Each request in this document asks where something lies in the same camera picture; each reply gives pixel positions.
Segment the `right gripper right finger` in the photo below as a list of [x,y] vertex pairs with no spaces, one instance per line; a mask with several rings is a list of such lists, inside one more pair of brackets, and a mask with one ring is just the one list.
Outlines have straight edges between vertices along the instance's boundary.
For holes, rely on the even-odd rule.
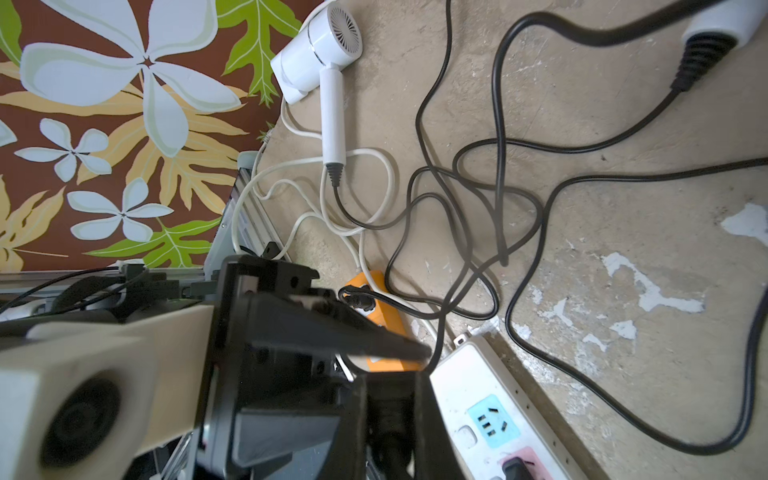
[[426,372],[415,373],[413,421],[415,479],[464,479]]

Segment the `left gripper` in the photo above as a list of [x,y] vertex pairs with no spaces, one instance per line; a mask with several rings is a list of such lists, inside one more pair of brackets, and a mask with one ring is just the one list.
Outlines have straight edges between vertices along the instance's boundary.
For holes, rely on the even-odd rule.
[[346,389],[332,354],[430,356],[428,346],[314,287],[319,276],[310,267],[252,255],[223,261],[191,445],[192,478],[314,478]]

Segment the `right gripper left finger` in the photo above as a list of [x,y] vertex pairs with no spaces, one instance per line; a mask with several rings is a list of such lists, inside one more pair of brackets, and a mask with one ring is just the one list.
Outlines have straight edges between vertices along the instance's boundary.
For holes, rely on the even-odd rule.
[[358,376],[343,403],[338,427],[316,479],[365,479],[367,435],[367,377]]

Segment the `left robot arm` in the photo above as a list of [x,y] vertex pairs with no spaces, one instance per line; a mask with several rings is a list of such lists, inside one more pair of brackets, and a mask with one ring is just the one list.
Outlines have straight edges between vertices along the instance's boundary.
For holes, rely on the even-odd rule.
[[172,478],[264,479],[321,445],[321,479],[459,474],[426,372],[334,369],[429,347],[317,278],[252,255],[186,288],[140,265],[71,274],[48,311],[1,325],[2,477],[120,479],[168,443]]

